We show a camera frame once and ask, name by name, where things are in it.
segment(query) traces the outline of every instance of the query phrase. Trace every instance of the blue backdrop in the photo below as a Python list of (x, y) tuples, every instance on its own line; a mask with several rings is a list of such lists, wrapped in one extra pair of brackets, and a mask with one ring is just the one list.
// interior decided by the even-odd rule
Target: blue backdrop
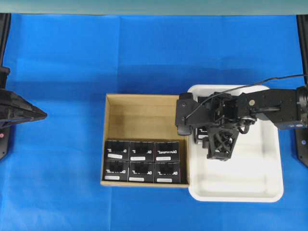
[(280, 132), (284, 195), (276, 203), (202, 203), (187, 189), (100, 186), (106, 93), (179, 94), (195, 84), (300, 74), (295, 16), (15, 14), (4, 65), (7, 89), (48, 117), (13, 130), (0, 162), (1, 231), (308, 229), (308, 169), (292, 158), (292, 131)]

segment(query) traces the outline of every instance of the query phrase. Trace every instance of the black box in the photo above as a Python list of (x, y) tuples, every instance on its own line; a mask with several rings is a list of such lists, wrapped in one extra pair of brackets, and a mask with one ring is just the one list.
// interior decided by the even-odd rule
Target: black box
[(180, 183), (180, 163), (155, 163), (155, 183)]
[(128, 161), (129, 141), (105, 141), (104, 160)]
[(128, 181), (154, 182), (154, 163), (130, 162)]
[(103, 180), (128, 181), (128, 162), (104, 161)]
[(156, 142), (155, 162), (179, 162), (179, 142)]
[(131, 141), (129, 160), (138, 162), (154, 162), (154, 142)]

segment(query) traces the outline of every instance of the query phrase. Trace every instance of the cardboard box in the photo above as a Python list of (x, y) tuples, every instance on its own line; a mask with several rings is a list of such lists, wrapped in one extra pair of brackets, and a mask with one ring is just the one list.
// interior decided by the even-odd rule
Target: cardboard box
[(154, 183), (154, 163), (130, 162), (128, 181)]
[(128, 161), (129, 141), (105, 141), (105, 160)]
[(105, 161), (104, 163), (104, 180), (112, 181), (128, 181), (128, 165), (127, 161)]
[(179, 162), (179, 142), (156, 142), (155, 162)]
[(180, 163), (155, 163), (156, 183), (179, 183)]
[(129, 160), (138, 162), (154, 162), (154, 142), (130, 142)]
[(179, 141), (180, 183), (106, 181), (102, 175), (102, 185), (188, 187), (188, 137), (179, 136), (175, 126), (176, 101), (178, 98), (178, 95), (107, 94), (103, 144), (105, 140)]

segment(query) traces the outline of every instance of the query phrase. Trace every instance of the green wall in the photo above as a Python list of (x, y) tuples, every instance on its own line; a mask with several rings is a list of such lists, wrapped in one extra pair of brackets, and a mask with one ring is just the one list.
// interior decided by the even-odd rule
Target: green wall
[(148, 15), (307, 14), (308, 0), (0, 0), (0, 12)]

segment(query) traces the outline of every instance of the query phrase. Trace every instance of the white tray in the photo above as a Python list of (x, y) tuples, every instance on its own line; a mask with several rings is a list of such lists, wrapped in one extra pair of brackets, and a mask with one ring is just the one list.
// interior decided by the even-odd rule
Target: white tray
[[(239, 85), (194, 85), (188, 92), (209, 96)], [(254, 86), (230, 92), (239, 95), (268, 89)], [(207, 149), (189, 137), (189, 192), (198, 201), (276, 202), (283, 195), (278, 130), (270, 121), (258, 120), (248, 134), (239, 134), (232, 158), (209, 160)]]

